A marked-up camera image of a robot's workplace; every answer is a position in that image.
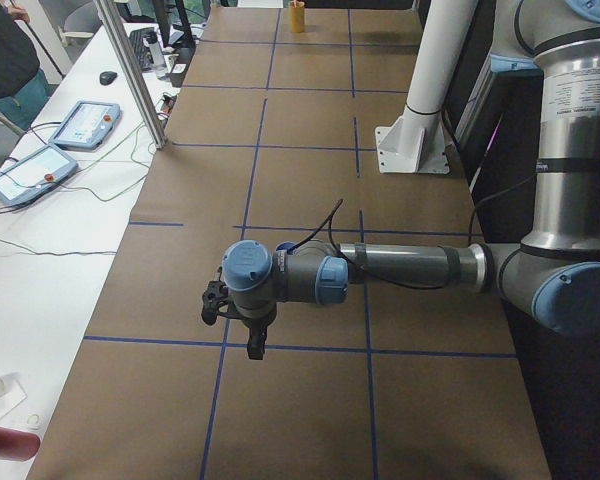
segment jeans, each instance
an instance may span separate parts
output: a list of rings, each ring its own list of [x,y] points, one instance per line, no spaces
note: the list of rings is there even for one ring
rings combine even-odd
[[[51,96],[51,89],[42,70],[12,97],[0,98],[0,112],[27,130]]]

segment red bottle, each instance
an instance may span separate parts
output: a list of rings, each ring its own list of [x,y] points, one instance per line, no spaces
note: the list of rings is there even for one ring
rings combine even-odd
[[[0,427],[0,459],[24,462],[40,448],[40,438],[34,433]]]

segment keyboard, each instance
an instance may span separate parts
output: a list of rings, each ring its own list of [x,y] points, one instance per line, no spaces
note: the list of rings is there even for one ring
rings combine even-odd
[[[143,72],[148,72],[151,70],[149,49],[142,42],[142,37],[144,37],[144,35],[148,32],[153,32],[153,28],[141,28],[140,30],[133,30],[129,34],[129,41],[131,42],[133,53],[135,53],[136,59],[138,60],[138,65],[140,65],[140,70]]]

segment person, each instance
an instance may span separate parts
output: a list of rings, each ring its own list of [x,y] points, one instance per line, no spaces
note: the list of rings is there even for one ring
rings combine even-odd
[[[27,11],[0,1],[0,112],[27,130],[51,95],[40,60],[16,20],[29,23]]]

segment blue tape line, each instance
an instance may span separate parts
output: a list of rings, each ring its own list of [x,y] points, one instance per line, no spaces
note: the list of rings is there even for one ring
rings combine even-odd
[[[253,166],[251,167],[251,178],[249,179],[249,190],[247,192],[247,203],[244,207],[244,218],[242,219],[242,228],[240,240],[244,240],[244,233],[247,226],[247,218],[249,217],[249,208],[251,206],[251,195],[253,194],[253,184],[256,178],[256,168],[258,166],[258,154],[260,153],[260,138],[262,137],[262,127],[264,125],[264,115],[267,111],[267,100],[262,101],[262,112],[260,114],[260,128],[258,129],[258,139],[256,141],[256,151],[253,154]]]
[[[171,142],[172,145],[176,147],[209,147],[209,148],[255,148],[255,145],[251,144],[240,144],[240,143],[180,143],[180,142]]]
[[[456,357],[456,358],[518,358],[515,353],[438,352],[430,350],[372,350],[374,355],[402,355],[411,357]]]
[[[134,222],[130,221],[129,225],[137,225],[143,227],[184,227],[184,223],[175,222]]]
[[[207,424],[207,436],[204,441],[204,452],[202,462],[200,463],[200,480],[204,480],[207,474],[207,463],[209,461],[209,451],[211,450],[211,438],[213,436],[213,424],[216,419],[216,408],[218,406],[218,395],[220,394],[220,382],[222,381],[222,370],[224,368],[224,355],[227,351],[227,338],[229,337],[229,320],[225,320],[224,336],[222,338],[222,348],[220,349],[220,360],[218,361],[218,373],[216,375],[216,384],[213,388],[213,399],[211,400],[211,413],[209,414],[209,423]]]
[[[244,343],[228,343],[230,348],[245,348]],[[321,352],[321,353],[365,353],[363,348],[347,347],[311,347],[306,345],[269,345],[267,350],[286,350],[289,352]]]
[[[358,220],[360,221],[360,241],[364,243],[364,213],[358,210]],[[369,288],[365,283],[363,285],[364,295],[364,327],[367,342],[367,381],[369,385],[369,420],[371,428],[371,460],[373,465],[373,478],[378,480],[378,437],[376,432],[376,401],[375,401],[375,381],[373,377],[373,355],[371,341],[371,309],[369,307]]]
[[[130,337],[106,337],[98,335],[85,335],[84,340],[94,342],[117,342],[117,343],[137,343],[153,345],[183,345],[190,347],[227,347],[227,348],[245,348],[243,343],[226,342],[205,342],[195,340],[161,340],[154,338],[130,338]],[[366,348],[353,347],[311,347],[305,345],[267,345],[271,350],[288,350],[292,352],[325,352],[325,353],[352,353],[367,354]],[[414,357],[468,357],[468,358],[492,358],[492,359],[516,359],[515,353],[489,353],[489,352],[443,352],[436,350],[391,350],[391,349],[371,349],[373,355],[397,355]]]
[[[182,85],[182,88],[213,88],[219,90],[282,90],[291,92],[351,92],[350,88],[320,88],[320,87],[255,87],[244,85],[203,85],[203,84],[187,84]],[[407,90],[372,90],[372,89],[356,89],[358,93],[395,93],[405,95]]]
[[[289,146],[289,145],[248,145],[248,144],[214,144],[214,143],[180,143],[180,142],[171,142],[172,145],[176,147],[207,147],[207,148],[271,148],[271,149],[287,149],[287,150],[328,150],[328,151],[344,151],[344,152],[353,152],[355,148],[353,147],[316,147],[316,146],[306,146],[306,147],[298,147],[298,146]],[[360,148],[361,152],[375,152],[373,148]]]
[[[238,45],[273,45],[274,42],[257,42],[257,41],[245,41],[245,40],[208,40],[201,38],[200,43],[219,43],[219,44],[238,44]],[[419,48],[418,43],[315,43],[315,42],[279,42],[278,45],[309,45],[312,47],[347,47],[352,45],[354,47],[387,47],[387,48]]]
[[[278,149],[288,149],[288,150],[330,150],[330,151],[337,151],[337,152],[353,152],[355,150],[355,148],[352,147],[314,147],[314,146],[309,146],[309,147],[292,147],[292,146],[288,146],[288,145],[262,145],[261,148],[278,148]]]
[[[349,25],[349,61],[351,67],[351,96],[356,98],[355,70],[353,67],[353,34],[351,33],[351,10],[347,9],[347,23]]]
[[[85,335],[84,340],[94,342],[114,342],[114,343],[144,343],[155,345],[187,345],[194,347],[221,347],[220,342],[201,342],[194,340],[160,340],[155,338],[130,338],[130,337],[103,337],[98,335]]]
[[[273,48],[271,49],[271,60],[269,61],[269,74],[267,75],[267,89],[271,85],[271,73],[273,72],[273,59],[276,53],[276,40],[278,39],[278,28],[280,27],[280,12],[282,10],[278,10],[278,18],[276,20],[276,33],[273,36]]]
[[[353,138],[356,146],[356,178],[360,178],[360,145],[358,142],[358,117],[353,117]]]
[[[233,228],[242,228],[241,225],[233,225]],[[307,232],[313,231],[313,228],[309,227],[270,227],[265,225],[245,225],[246,230],[274,230],[274,231],[288,231],[288,232]],[[357,233],[358,229],[351,228],[333,228],[333,232],[340,233]],[[407,231],[407,230],[375,230],[365,229],[365,234],[384,234],[384,235],[420,235],[426,237],[466,237],[466,232],[418,232],[418,231]]]
[[[242,228],[242,225],[233,225],[232,228]],[[309,227],[255,227],[252,225],[245,225],[245,230],[272,230],[282,232],[313,232],[314,228]],[[356,228],[332,228],[332,232],[336,233],[358,233]]]

